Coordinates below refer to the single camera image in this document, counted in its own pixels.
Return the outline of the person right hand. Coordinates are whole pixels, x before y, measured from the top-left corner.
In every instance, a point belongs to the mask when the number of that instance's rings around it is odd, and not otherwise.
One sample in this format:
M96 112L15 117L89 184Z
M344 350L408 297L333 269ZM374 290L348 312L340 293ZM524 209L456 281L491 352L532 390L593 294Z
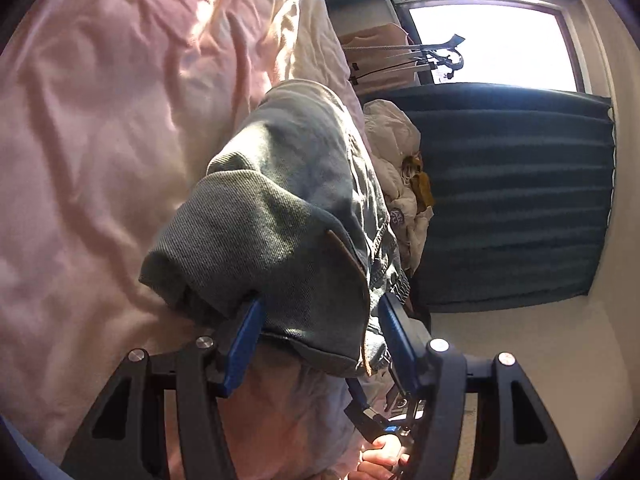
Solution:
M388 480L395 479L399 468L406 466L409 454L405 451L398 437L384 434L362 451L357 468L349 475L349 479Z

